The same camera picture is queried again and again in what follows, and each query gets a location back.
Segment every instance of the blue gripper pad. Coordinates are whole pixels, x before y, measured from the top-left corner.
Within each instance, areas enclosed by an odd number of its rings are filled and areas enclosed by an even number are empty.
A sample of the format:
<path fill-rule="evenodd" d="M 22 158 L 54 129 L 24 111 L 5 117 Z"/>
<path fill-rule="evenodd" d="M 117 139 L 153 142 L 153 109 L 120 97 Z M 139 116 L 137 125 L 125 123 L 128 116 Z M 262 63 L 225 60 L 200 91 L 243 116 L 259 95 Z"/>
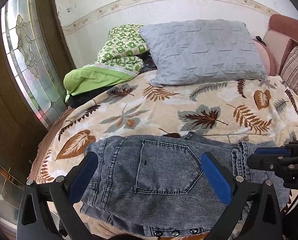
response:
<path fill-rule="evenodd" d="M 71 204 L 78 203 L 81 200 L 97 167 L 98 156 L 96 153 L 93 153 L 90 155 L 85 165 L 79 170 L 78 174 L 74 178 L 74 181 L 68 188 L 68 200 Z"/>
<path fill-rule="evenodd" d="M 200 158 L 201 169 L 208 178 L 209 183 L 212 185 L 219 200 L 227 205 L 232 200 L 232 188 L 219 171 L 217 166 L 212 162 L 207 154 L 203 154 Z"/>
<path fill-rule="evenodd" d="M 284 157 L 290 157 L 290 152 L 284 147 L 260 147 L 254 151 L 255 154 L 274 154 Z"/>

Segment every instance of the green patterned blanket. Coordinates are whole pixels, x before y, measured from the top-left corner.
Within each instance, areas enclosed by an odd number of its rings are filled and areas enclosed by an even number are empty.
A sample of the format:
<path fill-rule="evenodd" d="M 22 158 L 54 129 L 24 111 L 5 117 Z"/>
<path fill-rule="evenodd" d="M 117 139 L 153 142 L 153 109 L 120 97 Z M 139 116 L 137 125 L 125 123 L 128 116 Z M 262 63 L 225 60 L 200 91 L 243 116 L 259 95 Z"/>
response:
<path fill-rule="evenodd" d="M 149 50 L 147 43 L 139 34 L 142 25 L 128 24 L 109 31 L 109 39 L 99 51 L 95 63 L 104 64 L 132 72 L 135 76 L 143 68 L 143 61 L 136 55 Z"/>

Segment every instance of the stained glass window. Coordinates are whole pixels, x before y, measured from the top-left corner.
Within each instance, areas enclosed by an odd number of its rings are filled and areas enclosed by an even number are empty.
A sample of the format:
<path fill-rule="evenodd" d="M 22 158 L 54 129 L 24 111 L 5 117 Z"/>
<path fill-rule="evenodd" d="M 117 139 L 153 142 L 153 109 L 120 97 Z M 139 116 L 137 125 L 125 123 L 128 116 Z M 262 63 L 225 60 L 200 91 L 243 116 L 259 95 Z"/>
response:
<path fill-rule="evenodd" d="M 44 45 L 35 0 L 9 0 L 1 11 L 1 29 L 16 82 L 36 116 L 49 129 L 66 110 L 66 92 Z"/>

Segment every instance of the green fabric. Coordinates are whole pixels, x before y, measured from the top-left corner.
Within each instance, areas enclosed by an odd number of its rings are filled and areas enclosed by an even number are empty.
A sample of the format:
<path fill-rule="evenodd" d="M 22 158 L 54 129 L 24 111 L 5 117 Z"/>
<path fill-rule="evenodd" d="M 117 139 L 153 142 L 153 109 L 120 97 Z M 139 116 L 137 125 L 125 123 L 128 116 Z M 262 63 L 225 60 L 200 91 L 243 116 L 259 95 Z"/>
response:
<path fill-rule="evenodd" d="M 147 43 L 139 34 L 143 25 L 127 24 L 109 31 L 109 40 L 99 51 L 96 63 L 133 72 L 138 75 L 144 66 L 142 59 L 135 55 L 149 50 Z"/>
<path fill-rule="evenodd" d="M 134 77 L 129 71 L 99 64 L 74 69 L 64 78 L 64 87 L 67 90 L 66 102 L 68 102 L 69 95 L 75 96 L 97 88 L 116 85 Z"/>

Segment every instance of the metal button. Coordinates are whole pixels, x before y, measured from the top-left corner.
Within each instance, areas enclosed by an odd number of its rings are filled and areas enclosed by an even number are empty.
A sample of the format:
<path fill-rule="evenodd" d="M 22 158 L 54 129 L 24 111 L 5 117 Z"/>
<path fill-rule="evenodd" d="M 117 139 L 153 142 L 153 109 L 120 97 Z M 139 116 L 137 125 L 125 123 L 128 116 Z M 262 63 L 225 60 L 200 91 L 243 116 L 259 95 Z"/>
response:
<path fill-rule="evenodd" d="M 194 228 L 194 229 L 190 229 L 190 233 L 195 235 L 199 232 L 199 230 L 197 228 Z"/>
<path fill-rule="evenodd" d="M 266 180 L 266 184 L 267 184 L 268 186 L 272 186 L 272 181 L 269 180 L 269 179 L 267 179 L 267 180 Z"/>
<path fill-rule="evenodd" d="M 58 176 L 58 177 L 56 178 L 56 181 L 57 181 L 57 182 L 63 182 L 64 179 L 65 179 L 64 176 Z"/>
<path fill-rule="evenodd" d="M 178 230 L 174 230 L 172 231 L 172 236 L 179 236 L 180 235 L 180 232 Z"/>
<path fill-rule="evenodd" d="M 29 180 L 27 180 L 27 182 L 26 182 L 26 184 L 27 184 L 27 186 L 30 186 L 31 184 L 33 184 L 33 180 L 32 179 L 29 179 Z"/>
<path fill-rule="evenodd" d="M 243 182 L 244 178 L 242 176 L 236 176 L 236 181 L 237 182 Z"/>
<path fill-rule="evenodd" d="M 162 232 L 161 232 L 161 231 L 155 231 L 153 234 L 154 234 L 154 236 L 156 236 L 156 237 L 160 237 L 160 236 L 162 236 Z"/>

